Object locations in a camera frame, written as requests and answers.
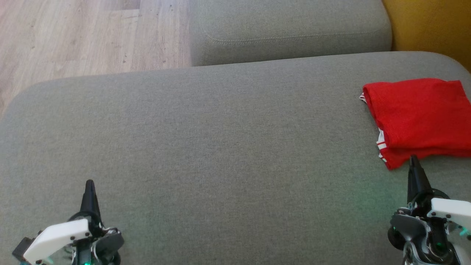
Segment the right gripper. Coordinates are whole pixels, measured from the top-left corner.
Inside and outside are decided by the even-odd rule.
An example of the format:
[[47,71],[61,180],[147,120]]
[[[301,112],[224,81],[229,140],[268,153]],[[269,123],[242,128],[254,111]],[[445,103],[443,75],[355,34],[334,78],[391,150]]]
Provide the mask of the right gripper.
[[407,202],[392,215],[387,232],[402,251],[402,265],[469,265],[470,254],[449,235],[458,229],[470,240],[470,203],[432,191],[416,155],[409,160]]

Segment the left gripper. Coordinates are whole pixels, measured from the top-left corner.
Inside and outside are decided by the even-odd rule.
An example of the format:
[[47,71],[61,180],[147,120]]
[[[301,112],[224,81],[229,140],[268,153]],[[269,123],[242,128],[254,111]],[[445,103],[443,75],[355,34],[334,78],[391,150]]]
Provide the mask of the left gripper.
[[119,249],[124,245],[116,227],[105,227],[93,180],[87,180],[81,200],[81,213],[67,222],[51,225],[34,238],[23,238],[12,252],[21,265],[53,265],[51,256],[61,250],[72,265],[119,265]]

